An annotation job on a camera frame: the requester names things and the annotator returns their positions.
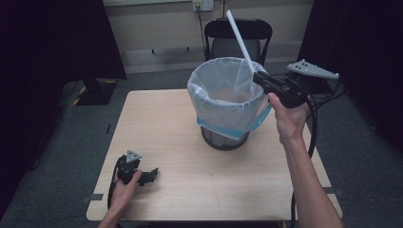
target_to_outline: hand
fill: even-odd
[[[269,93],[267,97],[276,112],[279,141],[285,146],[289,142],[302,140],[302,130],[309,115],[308,105],[286,108],[276,94]]]
[[[138,169],[134,173],[133,178],[128,184],[124,184],[115,175],[115,189],[113,190],[112,201],[110,203],[110,209],[117,210],[119,212],[124,212],[131,199],[134,196],[134,191],[137,186],[137,181],[142,176],[143,171]]]
[[[99,224],[99,228],[115,227],[118,223],[120,217],[125,212],[128,204],[133,198],[134,191],[137,186],[137,181],[142,176],[143,171],[138,169],[133,175],[133,178],[128,184],[124,184],[115,175],[115,189],[113,190],[112,201],[110,203],[110,208],[107,211],[104,219]]]

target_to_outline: trash can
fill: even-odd
[[[266,71],[253,62],[255,71]],[[225,57],[197,67],[187,83],[204,140],[213,148],[242,146],[249,131],[266,118],[271,106],[244,59]]]

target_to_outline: table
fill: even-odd
[[[310,141],[307,127],[303,132]],[[239,149],[220,151],[202,138],[186,89],[128,93],[86,216],[101,220],[116,160],[130,149],[139,168],[160,172],[136,189],[126,220],[289,220],[292,183],[274,111]],[[320,157],[312,161],[323,187],[331,187]],[[329,194],[336,210],[341,209]]]

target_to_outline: black chair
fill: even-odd
[[[264,66],[267,46],[273,34],[272,27],[260,19],[235,19],[235,22],[251,60]],[[213,39],[211,49],[209,37]],[[240,45],[227,18],[209,22],[204,28],[204,39],[206,43],[205,61],[220,57],[243,58]],[[260,40],[265,40],[262,52],[260,52]]]

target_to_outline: controller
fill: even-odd
[[[301,75],[338,79],[338,74],[314,66],[305,60],[291,64],[287,67],[291,74],[284,78],[271,76],[264,71],[254,73],[253,82],[263,88],[263,92],[270,92],[278,95],[282,105],[288,108],[298,107],[307,101],[307,80],[304,80]]]
[[[133,175],[137,172],[141,157],[141,155],[131,150],[127,150],[126,155],[122,155],[118,159],[118,178],[124,184],[128,184],[133,178]],[[158,168],[153,169],[151,172],[143,172],[137,183],[139,186],[144,186],[146,183],[154,182],[157,174]]]
[[[261,86],[265,94],[272,92],[278,95],[282,105],[287,108],[298,107],[306,101],[307,95],[301,91],[297,82],[288,76],[278,78],[258,71],[254,73],[253,82]]]

